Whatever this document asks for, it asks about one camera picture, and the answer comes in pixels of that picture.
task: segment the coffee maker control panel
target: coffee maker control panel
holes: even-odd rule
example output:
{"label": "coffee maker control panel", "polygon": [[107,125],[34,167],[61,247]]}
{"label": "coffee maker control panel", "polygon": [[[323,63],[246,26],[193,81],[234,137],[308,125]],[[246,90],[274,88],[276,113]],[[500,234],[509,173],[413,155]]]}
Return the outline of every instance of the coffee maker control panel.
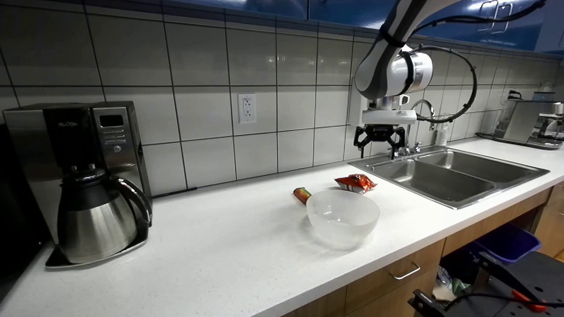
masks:
{"label": "coffee maker control panel", "polygon": [[123,107],[91,107],[94,120],[100,150],[103,155],[105,169],[121,176],[137,174],[135,137],[128,121],[128,109]]}

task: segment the drawer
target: drawer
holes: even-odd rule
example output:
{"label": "drawer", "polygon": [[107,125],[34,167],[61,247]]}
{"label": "drawer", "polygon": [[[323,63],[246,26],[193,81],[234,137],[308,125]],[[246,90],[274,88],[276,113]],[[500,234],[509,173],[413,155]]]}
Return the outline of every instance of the drawer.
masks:
{"label": "drawer", "polygon": [[436,241],[415,254],[410,254],[346,287],[346,312],[369,306],[378,298],[408,287],[419,276],[434,276],[442,254],[442,241]]}

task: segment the cabinet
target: cabinet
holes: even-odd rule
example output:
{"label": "cabinet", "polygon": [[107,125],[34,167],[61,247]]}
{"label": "cabinet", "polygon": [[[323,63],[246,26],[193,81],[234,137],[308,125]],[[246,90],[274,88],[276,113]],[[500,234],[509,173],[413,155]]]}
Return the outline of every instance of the cabinet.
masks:
{"label": "cabinet", "polygon": [[260,14],[269,18],[290,18],[306,19],[306,0],[161,0],[161,5],[172,7],[205,7],[205,9],[225,9],[244,14]]}
{"label": "cabinet", "polygon": [[438,269],[442,241],[406,255],[346,287],[350,317],[413,315],[406,299],[413,289],[429,292]]}
{"label": "cabinet", "polygon": [[[533,2],[535,0],[461,0],[454,5],[445,7],[443,11],[438,11],[426,21],[445,16],[503,18],[526,9]],[[533,51],[540,28],[542,9],[516,21],[486,25],[447,23],[420,30],[419,35],[468,44]]]}
{"label": "cabinet", "polygon": [[396,0],[308,0],[308,19],[353,28],[380,28]]}
{"label": "cabinet", "polygon": [[431,291],[440,259],[507,222],[526,229],[535,225],[535,236],[542,243],[553,241],[540,252],[564,257],[564,183],[533,194],[445,239],[383,266],[290,312],[288,317],[412,317],[413,310],[406,305],[406,299],[412,298],[415,289]]}
{"label": "cabinet", "polygon": [[542,12],[544,23],[535,44],[535,51],[564,51],[561,12],[561,0],[546,0]]}
{"label": "cabinet", "polygon": [[540,239],[540,254],[564,255],[564,183],[551,188],[533,234]]}
{"label": "cabinet", "polygon": [[410,317],[413,310],[406,299],[413,289],[431,291],[442,241],[420,248],[360,280],[348,283],[286,317]]}

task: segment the drawer handle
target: drawer handle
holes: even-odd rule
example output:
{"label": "drawer handle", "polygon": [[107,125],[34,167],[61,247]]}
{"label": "drawer handle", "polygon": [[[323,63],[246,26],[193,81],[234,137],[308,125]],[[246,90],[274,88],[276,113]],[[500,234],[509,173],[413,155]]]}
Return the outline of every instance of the drawer handle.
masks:
{"label": "drawer handle", "polygon": [[420,266],[417,266],[417,264],[412,262],[412,261],[410,261],[410,264],[412,264],[412,269],[406,271],[405,275],[396,276],[396,275],[390,275],[390,273],[389,273],[389,276],[392,276],[392,280],[399,282],[399,280],[405,280],[405,278],[408,278],[410,275],[415,275],[417,271],[420,271]]}

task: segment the electrical outlet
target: electrical outlet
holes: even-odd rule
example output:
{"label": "electrical outlet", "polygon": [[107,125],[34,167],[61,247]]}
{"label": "electrical outlet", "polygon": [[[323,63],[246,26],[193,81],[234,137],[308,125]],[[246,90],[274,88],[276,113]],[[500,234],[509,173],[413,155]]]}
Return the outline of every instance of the electrical outlet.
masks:
{"label": "electrical outlet", "polygon": [[256,99],[255,95],[239,95],[239,123],[256,121]]}

